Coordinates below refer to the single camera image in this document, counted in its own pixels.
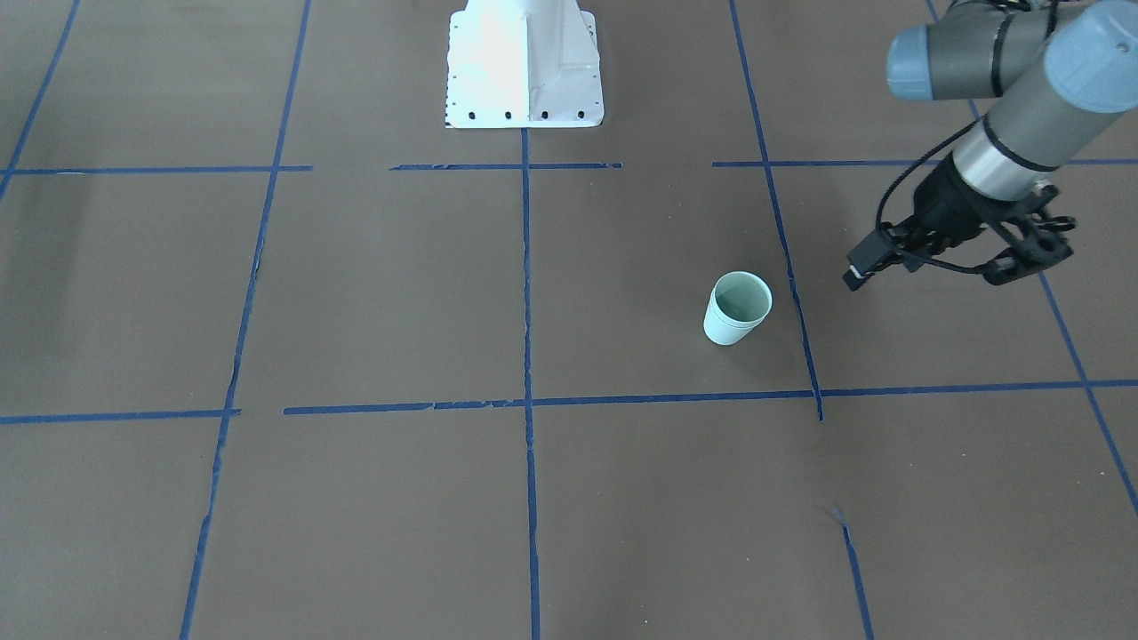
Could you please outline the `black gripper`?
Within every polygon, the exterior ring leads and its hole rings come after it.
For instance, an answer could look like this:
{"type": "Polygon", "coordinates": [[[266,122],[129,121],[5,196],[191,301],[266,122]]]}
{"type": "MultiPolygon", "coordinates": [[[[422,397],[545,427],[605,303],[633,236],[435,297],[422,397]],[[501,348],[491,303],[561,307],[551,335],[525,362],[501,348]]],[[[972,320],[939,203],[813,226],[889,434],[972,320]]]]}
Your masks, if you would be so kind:
{"type": "Polygon", "coordinates": [[[987,223],[986,211],[996,203],[965,180],[955,155],[948,155],[916,187],[910,216],[889,231],[869,231],[846,255],[843,284],[858,292],[872,276],[890,266],[957,266],[939,256],[975,239],[987,223]]]}

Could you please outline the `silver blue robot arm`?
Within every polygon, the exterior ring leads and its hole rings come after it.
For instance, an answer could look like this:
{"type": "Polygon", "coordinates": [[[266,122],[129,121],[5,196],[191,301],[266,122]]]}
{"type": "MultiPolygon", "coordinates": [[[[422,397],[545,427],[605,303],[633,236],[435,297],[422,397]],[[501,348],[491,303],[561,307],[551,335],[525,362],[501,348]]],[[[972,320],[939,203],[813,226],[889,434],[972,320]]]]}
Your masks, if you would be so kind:
{"type": "Polygon", "coordinates": [[[848,254],[858,289],[890,266],[942,268],[1001,286],[1072,255],[1070,216],[1052,216],[1052,177],[1135,109],[1133,1],[955,1],[938,23],[906,28],[887,54],[887,88],[910,101],[990,99],[935,146],[940,162],[912,215],[874,227],[848,254]]]}

